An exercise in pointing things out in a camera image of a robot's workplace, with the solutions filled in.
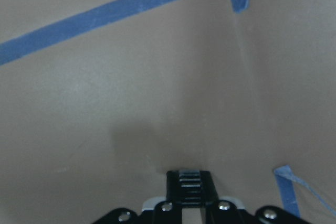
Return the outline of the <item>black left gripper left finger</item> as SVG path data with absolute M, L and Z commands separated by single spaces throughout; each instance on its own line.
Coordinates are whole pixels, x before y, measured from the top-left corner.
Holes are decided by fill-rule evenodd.
M 153 209 L 144 210 L 138 215 L 127 208 L 116 208 L 94 223 L 182 223 L 182 207 L 177 201 L 181 192 L 179 178 L 177 170 L 166 173 L 166 197 Z

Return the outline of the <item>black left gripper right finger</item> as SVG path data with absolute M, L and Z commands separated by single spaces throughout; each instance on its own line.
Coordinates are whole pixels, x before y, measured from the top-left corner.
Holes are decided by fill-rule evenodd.
M 206 223 L 308 223 L 279 207 L 266 205 L 252 215 L 230 200 L 220 199 L 211 173 L 200 171 L 202 193 L 206 198 Z

